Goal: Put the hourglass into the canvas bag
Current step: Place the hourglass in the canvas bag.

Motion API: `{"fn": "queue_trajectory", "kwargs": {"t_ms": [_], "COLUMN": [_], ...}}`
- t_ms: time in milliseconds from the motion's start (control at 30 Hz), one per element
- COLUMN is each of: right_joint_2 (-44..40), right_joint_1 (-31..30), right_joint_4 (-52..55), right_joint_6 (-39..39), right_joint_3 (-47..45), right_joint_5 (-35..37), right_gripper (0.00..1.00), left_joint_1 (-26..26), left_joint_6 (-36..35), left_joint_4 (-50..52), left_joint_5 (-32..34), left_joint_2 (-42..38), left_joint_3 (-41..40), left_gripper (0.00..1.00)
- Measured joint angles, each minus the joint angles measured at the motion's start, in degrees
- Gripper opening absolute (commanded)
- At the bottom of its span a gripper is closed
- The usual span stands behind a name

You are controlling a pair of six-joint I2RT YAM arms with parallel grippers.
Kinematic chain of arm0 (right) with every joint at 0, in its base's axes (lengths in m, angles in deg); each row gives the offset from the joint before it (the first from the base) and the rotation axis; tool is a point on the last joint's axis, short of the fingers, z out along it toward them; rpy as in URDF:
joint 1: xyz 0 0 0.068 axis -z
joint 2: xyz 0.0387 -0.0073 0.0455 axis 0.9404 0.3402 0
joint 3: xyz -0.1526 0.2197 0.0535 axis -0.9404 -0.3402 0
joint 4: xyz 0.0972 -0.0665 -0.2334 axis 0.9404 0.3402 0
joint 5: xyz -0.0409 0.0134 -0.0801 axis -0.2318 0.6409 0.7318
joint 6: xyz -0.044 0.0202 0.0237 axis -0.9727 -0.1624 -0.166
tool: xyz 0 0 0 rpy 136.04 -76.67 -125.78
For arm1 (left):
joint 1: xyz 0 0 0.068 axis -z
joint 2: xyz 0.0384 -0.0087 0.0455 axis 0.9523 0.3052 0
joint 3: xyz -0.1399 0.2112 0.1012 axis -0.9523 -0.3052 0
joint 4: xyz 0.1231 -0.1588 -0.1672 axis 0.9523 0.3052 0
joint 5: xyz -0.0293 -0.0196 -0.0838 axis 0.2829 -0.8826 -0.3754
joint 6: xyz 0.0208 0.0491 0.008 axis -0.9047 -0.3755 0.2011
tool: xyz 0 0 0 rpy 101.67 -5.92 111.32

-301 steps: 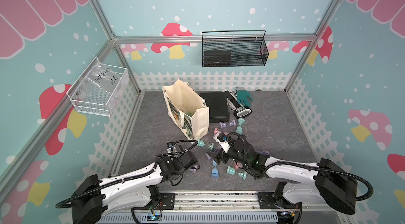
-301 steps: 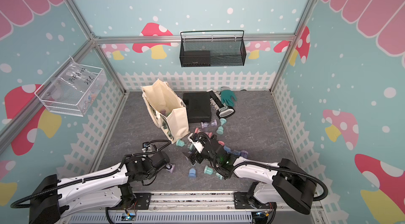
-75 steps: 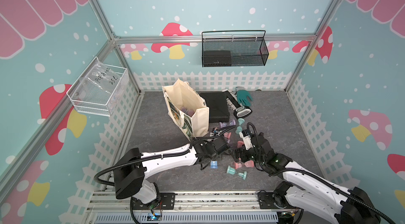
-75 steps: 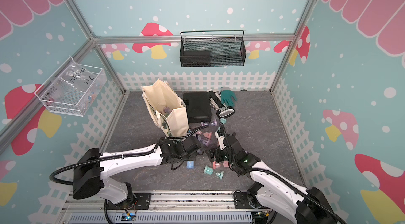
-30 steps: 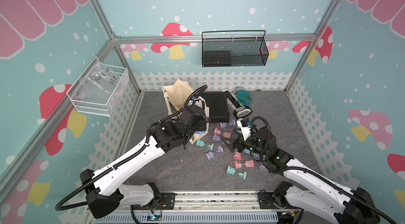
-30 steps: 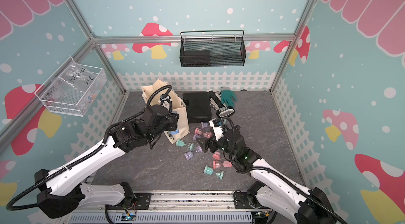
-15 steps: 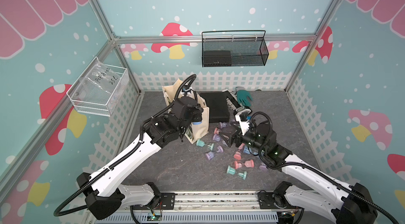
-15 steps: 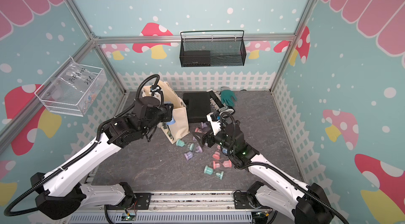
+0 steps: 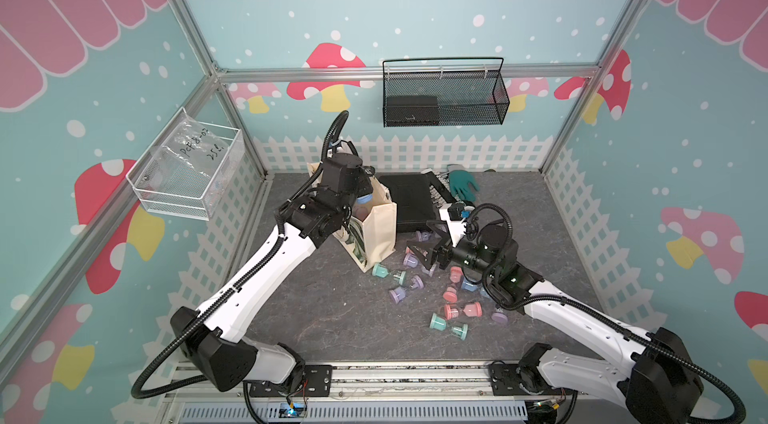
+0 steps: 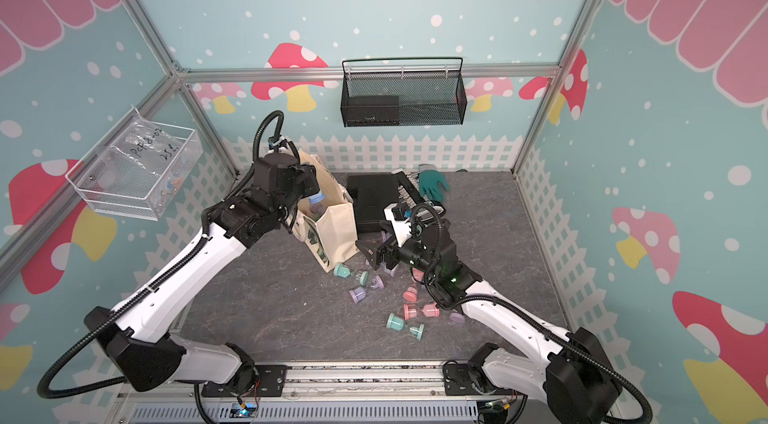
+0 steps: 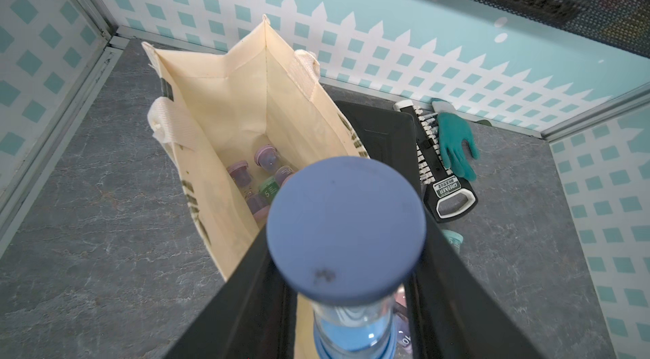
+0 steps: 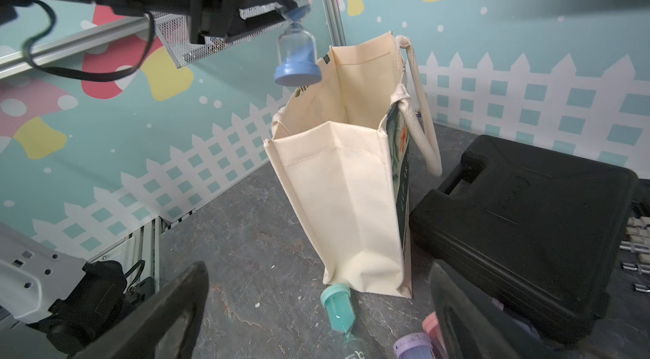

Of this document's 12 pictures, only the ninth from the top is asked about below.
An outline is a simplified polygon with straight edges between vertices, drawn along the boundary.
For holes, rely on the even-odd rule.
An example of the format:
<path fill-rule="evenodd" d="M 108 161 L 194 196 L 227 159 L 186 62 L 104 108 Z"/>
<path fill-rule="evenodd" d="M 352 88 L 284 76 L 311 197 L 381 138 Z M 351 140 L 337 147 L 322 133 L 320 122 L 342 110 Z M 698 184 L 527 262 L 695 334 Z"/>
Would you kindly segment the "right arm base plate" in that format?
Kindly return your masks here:
<path fill-rule="evenodd" d="M 551 387 L 532 366 L 492 361 L 486 367 L 494 396 L 567 396 L 562 388 Z"/>

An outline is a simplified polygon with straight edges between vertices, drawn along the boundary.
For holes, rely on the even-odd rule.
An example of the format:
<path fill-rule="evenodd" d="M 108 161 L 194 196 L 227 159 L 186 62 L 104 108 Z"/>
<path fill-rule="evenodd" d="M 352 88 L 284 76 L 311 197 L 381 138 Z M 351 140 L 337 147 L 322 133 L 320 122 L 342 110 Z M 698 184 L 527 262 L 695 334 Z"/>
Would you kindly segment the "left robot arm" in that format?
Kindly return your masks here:
<path fill-rule="evenodd" d="M 284 279 L 334 233 L 350 224 L 353 206 L 372 194 L 373 170 L 354 145 L 343 140 L 342 111 L 329 126 L 320 162 L 310 178 L 274 213 L 267 240 L 243 267 L 197 308 L 180 307 L 171 318 L 173 340 L 141 371 L 134 399 L 149 399 L 208 381 L 221 392 L 265 382 L 291 397 L 300 392 L 305 362 L 284 344 L 263 344 L 246 332 Z M 196 376 L 149 388 L 147 383 L 175 351 L 198 369 Z"/>

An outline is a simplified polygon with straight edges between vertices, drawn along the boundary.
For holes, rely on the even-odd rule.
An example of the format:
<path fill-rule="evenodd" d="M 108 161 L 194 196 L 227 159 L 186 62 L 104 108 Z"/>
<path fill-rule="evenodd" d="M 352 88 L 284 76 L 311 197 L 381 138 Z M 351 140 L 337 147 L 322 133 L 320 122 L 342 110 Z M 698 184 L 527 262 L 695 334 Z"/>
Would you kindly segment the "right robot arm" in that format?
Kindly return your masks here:
<path fill-rule="evenodd" d="M 677 334 L 666 328 L 652 332 L 612 318 L 524 266 L 517 257 L 512 220 L 500 206 L 450 204 L 428 226 L 429 239 L 407 245 L 427 269 L 456 267 L 497 307 L 544 322 L 594 352 L 594 357 L 586 358 L 548 344 L 532 346 L 518 363 L 525 392 L 564 388 L 619 405 L 640 423 L 697 423 L 694 409 L 705 384 L 711 384 L 733 407 L 724 422 L 745 421 L 741 398 L 693 363 Z"/>

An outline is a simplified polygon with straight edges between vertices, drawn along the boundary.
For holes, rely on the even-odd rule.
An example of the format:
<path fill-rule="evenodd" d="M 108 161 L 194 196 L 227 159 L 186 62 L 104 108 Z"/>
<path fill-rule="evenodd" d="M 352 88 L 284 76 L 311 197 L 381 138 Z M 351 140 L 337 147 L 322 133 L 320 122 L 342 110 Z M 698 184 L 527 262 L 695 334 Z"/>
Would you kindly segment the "cream canvas tote bag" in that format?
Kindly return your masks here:
<path fill-rule="evenodd" d="M 308 166 L 308 170 L 317 175 L 313 186 L 320 182 L 320 166 L 320 163 Z M 353 206 L 348 226 L 332 234 L 363 272 L 371 271 L 376 264 L 392 254 L 396 240 L 397 205 L 391 200 L 389 190 L 375 176 L 374 169 L 368 167 L 371 173 L 373 206 Z"/>

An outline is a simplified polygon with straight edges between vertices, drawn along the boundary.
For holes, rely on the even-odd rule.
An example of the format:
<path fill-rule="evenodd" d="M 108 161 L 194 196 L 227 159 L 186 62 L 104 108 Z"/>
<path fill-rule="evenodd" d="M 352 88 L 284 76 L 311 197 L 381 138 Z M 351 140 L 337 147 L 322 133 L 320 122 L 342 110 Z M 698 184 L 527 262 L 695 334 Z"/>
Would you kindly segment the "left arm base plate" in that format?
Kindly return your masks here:
<path fill-rule="evenodd" d="M 332 381 L 331 365 L 305 364 L 295 370 L 283 383 L 251 381 L 249 396 L 253 398 L 303 399 L 304 397 L 328 397 Z"/>

